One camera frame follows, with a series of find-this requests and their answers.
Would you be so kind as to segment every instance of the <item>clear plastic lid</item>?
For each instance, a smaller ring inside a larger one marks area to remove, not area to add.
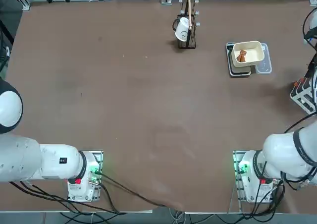
[[[268,47],[266,43],[261,43],[264,52],[264,60],[255,66],[257,74],[271,74],[272,64],[271,58],[269,57]]]

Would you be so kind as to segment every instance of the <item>wooden stick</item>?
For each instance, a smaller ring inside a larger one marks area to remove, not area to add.
[[[191,7],[191,0],[188,0],[188,19],[189,19],[189,30],[191,31],[192,26],[192,7]]]

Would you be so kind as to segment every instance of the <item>white mug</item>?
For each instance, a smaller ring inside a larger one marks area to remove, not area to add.
[[[178,25],[174,28],[175,22],[178,21]],[[189,29],[189,19],[187,17],[181,17],[179,20],[176,19],[173,24],[173,29],[175,31],[175,36],[182,42],[186,42],[187,34]]]

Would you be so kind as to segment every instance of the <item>plastic container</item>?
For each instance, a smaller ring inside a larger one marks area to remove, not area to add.
[[[256,65],[256,73],[257,74],[271,74],[272,73],[272,65],[271,59],[268,52],[268,47],[266,43],[261,43],[262,49],[264,52],[264,60],[262,60],[258,65]]]
[[[245,62],[237,61],[237,57],[239,56],[241,50],[247,52],[247,54],[244,56]],[[258,41],[240,42],[234,44],[233,46],[232,62],[235,67],[258,65],[263,59],[264,52],[261,43]]]

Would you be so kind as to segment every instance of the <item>floor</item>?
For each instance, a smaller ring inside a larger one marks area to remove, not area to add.
[[[20,17],[22,15],[22,7],[15,0],[0,0],[0,18],[6,24],[7,28],[13,36],[15,36],[18,29]],[[191,215],[192,222],[198,222],[208,215]],[[190,223],[189,216],[187,215],[186,223]],[[228,222],[234,222],[238,219],[238,215],[221,215]],[[21,223],[21,224],[61,224],[67,221],[59,213],[0,213],[2,224]],[[91,217],[83,216],[78,220],[90,222]],[[170,224],[173,220],[170,217],[168,209],[155,209],[152,214],[128,214],[114,219],[111,223],[152,223],[152,224]],[[241,223],[256,223],[254,220],[244,221]],[[302,223],[310,224],[315,223],[316,217],[312,215],[276,215],[271,224],[291,224]],[[204,223],[220,224],[222,223],[217,217],[212,217]]]

